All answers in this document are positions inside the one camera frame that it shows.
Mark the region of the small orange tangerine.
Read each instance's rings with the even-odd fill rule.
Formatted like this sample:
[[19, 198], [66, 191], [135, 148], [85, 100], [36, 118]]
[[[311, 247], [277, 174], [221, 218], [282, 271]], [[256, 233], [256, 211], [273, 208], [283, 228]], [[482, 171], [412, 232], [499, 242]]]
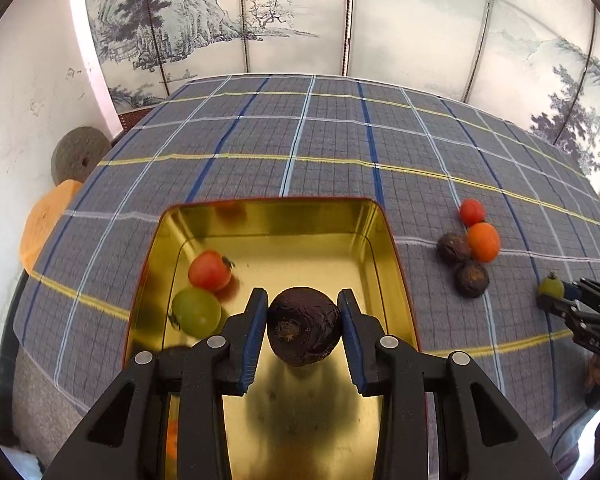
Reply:
[[501, 250], [498, 230], [488, 222], [479, 222], [467, 231], [467, 244], [471, 257], [481, 263], [490, 263]]

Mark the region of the dark brown passion fruit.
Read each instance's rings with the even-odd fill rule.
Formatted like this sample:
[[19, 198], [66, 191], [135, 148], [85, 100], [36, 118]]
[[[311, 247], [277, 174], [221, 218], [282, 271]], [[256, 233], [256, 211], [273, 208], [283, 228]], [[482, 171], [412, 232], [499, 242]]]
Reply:
[[475, 261], [462, 263], [454, 273], [454, 286], [460, 296], [466, 298], [480, 297], [490, 285], [486, 268]]

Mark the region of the grey plaid tablecloth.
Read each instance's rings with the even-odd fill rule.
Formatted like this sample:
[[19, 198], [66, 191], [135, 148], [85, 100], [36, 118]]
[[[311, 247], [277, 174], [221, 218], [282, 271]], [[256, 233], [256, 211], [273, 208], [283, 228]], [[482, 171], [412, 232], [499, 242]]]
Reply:
[[[465, 348], [540, 441], [584, 412], [586, 355], [534, 303], [547, 272], [600, 280], [600, 200], [577, 163], [473, 107], [347, 78], [219, 76], [186, 84], [127, 133], [60, 217], [15, 332], [79, 410], [117, 373], [140, 268], [171, 205], [247, 197], [367, 197], [399, 247], [428, 350]], [[460, 296], [437, 255], [483, 204], [501, 250], [490, 285]]]

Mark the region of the small red persimmon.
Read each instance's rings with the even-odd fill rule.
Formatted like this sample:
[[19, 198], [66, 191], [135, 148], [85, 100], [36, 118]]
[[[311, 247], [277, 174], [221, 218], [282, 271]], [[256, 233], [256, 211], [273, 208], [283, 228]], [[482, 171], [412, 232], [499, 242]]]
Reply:
[[474, 198], [466, 198], [460, 203], [460, 208], [458, 208], [458, 216], [460, 217], [460, 221], [466, 226], [466, 228], [470, 228], [477, 223], [486, 221], [486, 210], [483, 207], [483, 204]]

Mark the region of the painted landscape folding screen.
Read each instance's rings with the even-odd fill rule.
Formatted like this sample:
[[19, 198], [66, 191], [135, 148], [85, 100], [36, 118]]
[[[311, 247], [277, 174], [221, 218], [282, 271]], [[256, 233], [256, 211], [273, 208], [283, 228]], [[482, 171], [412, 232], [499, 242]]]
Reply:
[[600, 10], [592, 0], [85, 0], [119, 112], [226, 73], [400, 84], [511, 120], [600, 191]]

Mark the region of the red persimmon fruit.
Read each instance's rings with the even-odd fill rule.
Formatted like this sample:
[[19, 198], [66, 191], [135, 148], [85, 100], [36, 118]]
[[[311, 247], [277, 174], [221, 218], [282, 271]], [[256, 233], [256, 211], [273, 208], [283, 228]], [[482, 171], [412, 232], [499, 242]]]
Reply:
[[189, 283], [207, 292], [219, 292], [230, 284], [233, 266], [234, 263], [219, 252], [206, 250], [189, 265]]

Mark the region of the grey round millstone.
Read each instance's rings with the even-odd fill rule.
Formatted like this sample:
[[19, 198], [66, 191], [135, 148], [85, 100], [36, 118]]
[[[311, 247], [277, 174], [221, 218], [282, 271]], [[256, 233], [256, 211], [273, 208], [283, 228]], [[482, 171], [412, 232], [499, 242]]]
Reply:
[[56, 144], [50, 159], [54, 185], [65, 180], [83, 183], [110, 148], [110, 140], [96, 128], [69, 131]]

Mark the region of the green round fruit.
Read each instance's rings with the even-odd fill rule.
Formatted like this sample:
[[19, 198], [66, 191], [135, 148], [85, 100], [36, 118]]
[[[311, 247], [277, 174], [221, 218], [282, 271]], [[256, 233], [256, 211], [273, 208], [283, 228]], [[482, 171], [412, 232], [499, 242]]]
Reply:
[[565, 298], [566, 286], [555, 272], [550, 272], [540, 281], [536, 288], [539, 296], [549, 296], [554, 299], [562, 300]]

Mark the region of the dark wrinkled passion fruit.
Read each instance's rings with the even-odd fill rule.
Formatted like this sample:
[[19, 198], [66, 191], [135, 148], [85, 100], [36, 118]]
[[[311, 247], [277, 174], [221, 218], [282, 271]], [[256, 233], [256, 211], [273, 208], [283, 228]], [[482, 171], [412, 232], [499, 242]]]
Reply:
[[437, 241], [437, 255], [447, 266], [457, 266], [470, 259], [471, 250], [465, 234], [447, 232]]

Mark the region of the dark purple passion fruit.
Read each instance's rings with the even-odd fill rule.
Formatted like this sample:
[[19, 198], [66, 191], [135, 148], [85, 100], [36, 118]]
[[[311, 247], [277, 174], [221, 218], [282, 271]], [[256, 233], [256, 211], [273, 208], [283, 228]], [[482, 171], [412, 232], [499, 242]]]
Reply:
[[317, 289], [291, 287], [280, 292], [266, 312], [272, 351], [292, 367], [326, 359], [342, 335], [341, 309]]

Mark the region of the red gold toffee tin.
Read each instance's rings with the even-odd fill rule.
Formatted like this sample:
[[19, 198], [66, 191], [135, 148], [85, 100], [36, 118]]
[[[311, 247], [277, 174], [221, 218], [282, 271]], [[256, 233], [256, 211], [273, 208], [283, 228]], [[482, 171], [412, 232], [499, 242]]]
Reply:
[[125, 355], [192, 346], [245, 310], [268, 314], [253, 383], [223, 401], [237, 479], [368, 479], [382, 402], [351, 380], [338, 296], [414, 344], [396, 244], [368, 198], [255, 198], [176, 205], [140, 271]]

